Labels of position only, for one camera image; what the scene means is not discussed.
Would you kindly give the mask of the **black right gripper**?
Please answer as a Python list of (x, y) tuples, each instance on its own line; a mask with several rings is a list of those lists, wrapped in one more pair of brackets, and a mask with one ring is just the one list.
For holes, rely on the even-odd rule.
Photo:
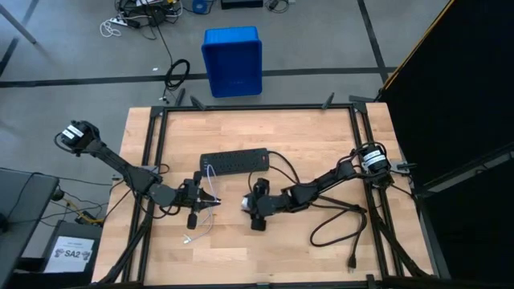
[(270, 195), (269, 192), (269, 180), (259, 178), (253, 185), (252, 191), (243, 196), (243, 198), (250, 199), (250, 210), (243, 210), (243, 212), (251, 216), (253, 230), (265, 231), (265, 217), (281, 213), (284, 210), (284, 199), (279, 195)]

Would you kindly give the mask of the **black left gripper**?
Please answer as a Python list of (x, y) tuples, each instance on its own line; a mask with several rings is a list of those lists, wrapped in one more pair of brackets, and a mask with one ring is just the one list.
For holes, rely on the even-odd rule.
[(192, 179), (185, 179), (183, 185), (177, 190), (175, 204), (180, 207), (190, 208), (186, 227), (194, 230), (198, 223), (198, 213), (201, 210), (219, 206), (221, 202), (213, 195), (208, 194), (200, 187), (202, 173), (194, 172)]

